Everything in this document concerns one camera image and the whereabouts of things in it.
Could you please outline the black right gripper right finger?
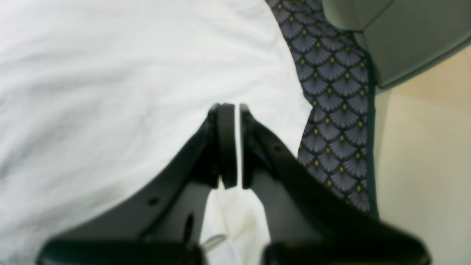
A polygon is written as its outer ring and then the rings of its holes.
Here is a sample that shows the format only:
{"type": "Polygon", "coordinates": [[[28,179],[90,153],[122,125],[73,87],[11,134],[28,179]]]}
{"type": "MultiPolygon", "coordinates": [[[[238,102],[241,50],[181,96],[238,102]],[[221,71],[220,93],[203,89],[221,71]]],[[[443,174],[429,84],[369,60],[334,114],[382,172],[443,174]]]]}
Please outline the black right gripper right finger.
{"type": "Polygon", "coordinates": [[[271,242],[262,265],[429,265],[416,237],[347,205],[318,183],[240,105],[244,188],[263,204],[271,242]]]}

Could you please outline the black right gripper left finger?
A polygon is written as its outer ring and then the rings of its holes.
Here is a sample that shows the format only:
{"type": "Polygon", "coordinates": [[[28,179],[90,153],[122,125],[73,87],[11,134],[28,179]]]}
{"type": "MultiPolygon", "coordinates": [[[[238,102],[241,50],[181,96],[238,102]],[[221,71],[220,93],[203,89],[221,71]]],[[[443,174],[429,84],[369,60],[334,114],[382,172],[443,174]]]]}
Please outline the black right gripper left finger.
{"type": "Polygon", "coordinates": [[[207,265],[199,244],[208,196],[237,185],[234,105],[215,104],[198,131],[145,187],[49,240],[39,265],[207,265]]]}

